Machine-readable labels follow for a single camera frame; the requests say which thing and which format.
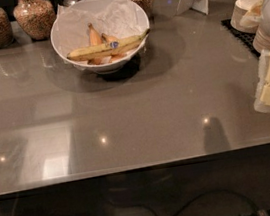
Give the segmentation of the black rubber mat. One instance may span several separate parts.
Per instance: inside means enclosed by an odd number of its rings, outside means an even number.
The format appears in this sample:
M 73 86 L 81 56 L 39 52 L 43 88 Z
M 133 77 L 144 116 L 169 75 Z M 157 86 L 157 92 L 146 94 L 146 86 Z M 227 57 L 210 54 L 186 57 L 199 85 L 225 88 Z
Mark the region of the black rubber mat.
M 232 36 L 234 36 L 238 42 L 240 42 L 242 45 L 244 45 L 244 47 L 252 54 L 254 55 L 256 58 L 260 57 L 260 53 L 253 48 L 253 40 L 255 38 L 255 35 L 252 33 L 245 33 L 245 32 L 240 32 L 238 30 L 236 30 L 234 27 L 232 27 L 231 23 L 230 23 L 230 19 L 226 19 L 226 20 L 221 20 L 220 24 L 227 29 Z

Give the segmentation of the white ceramic bowl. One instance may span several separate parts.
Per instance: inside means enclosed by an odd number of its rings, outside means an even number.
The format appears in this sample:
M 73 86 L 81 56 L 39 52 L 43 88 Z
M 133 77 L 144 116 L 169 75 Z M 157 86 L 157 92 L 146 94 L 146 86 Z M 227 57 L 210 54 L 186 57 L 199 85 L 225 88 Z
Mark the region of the white ceramic bowl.
M 100 65 L 88 61 L 70 60 L 70 52 L 80 48 L 91 48 L 88 24 L 92 24 L 99 35 L 115 36 L 118 39 L 149 32 L 150 22 L 145 11 L 131 0 L 83 0 L 70 7 L 58 7 L 58 15 L 51 31 L 51 43 L 64 62 L 71 63 L 80 71 L 96 73 L 114 72 L 121 69 L 145 45 L 147 36 L 125 56 L 112 61 L 111 55 L 103 58 Z

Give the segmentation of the stack of white paper bowls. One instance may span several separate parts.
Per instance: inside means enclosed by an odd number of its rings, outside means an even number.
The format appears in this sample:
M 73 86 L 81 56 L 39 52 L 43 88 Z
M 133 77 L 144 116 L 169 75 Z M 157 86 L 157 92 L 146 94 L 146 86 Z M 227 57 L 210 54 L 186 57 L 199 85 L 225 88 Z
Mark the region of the stack of white paper bowls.
M 237 0 L 231 18 L 232 28 L 255 34 L 260 24 L 263 0 Z

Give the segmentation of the small orange banana right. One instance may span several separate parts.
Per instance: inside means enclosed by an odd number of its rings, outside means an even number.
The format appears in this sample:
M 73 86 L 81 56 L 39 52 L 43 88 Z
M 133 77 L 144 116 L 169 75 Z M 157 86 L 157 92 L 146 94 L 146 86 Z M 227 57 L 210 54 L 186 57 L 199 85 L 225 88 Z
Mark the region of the small orange banana right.
M 103 33 L 101 35 L 101 38 L 103 39 L 103 41 L 104 41 L 105 44 L 111 43 L 113 41 L 117 41 L 118 40 L 118 38 L 116 38 L 114 35 L 111 36 L 111 35 L 108 35 L 108 34 L 105 34 L 105 33 Z

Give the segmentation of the small orange banana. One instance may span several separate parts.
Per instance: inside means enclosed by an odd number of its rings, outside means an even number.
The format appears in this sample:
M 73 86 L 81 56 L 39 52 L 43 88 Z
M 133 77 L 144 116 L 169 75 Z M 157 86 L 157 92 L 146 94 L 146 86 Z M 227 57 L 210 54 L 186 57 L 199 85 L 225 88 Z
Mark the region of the small orange banana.
M 105 34 L 105 33 L 103 33 L 101 35 L 101 38 L 103 39 L 103 41 L 104 41 L 105 44 L 111 43 L 113 41 L 117 41 L 118 40 L 118 38 L 116 38 L 114 35 L 111 36 L 111 35 L 108 35 L 108 34 Z
M 103 43 L 103 39 L 101 38 L 101 35 L 96 31 L 92 23 L 89 23 L 87 25 L 89 27 L 89 40 L 90 40 L 90 45 L 100 45 Z

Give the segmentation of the white paper bowl liner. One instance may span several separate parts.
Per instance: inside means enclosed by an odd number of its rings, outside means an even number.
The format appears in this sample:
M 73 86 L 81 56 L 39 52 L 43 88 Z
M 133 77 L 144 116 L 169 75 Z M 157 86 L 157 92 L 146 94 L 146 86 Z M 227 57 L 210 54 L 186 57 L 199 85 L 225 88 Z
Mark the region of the white paper bowl liner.
M 117 38 L 140 34 L 148 26 L 143 9 L 131 0 L 83 0 L 70 7 L 59 7 L 51 32 L 51 43 L 66 57 L 73 49 L 87 47 L 89 23 L 99 33 Z

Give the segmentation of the small orange banana left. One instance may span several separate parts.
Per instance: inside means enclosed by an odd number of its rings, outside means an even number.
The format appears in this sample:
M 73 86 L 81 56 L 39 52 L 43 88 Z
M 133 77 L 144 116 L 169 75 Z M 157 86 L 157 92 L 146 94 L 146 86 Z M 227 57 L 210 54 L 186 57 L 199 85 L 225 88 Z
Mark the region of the small orange banana left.
M 89 27 L 89 40 L 90 40 L 90 45 L 100 45 L 103 43 L 103 39 L 101 38 L 101 35 L 96 31 L 92 23 L 89 23 L 87 25 Z

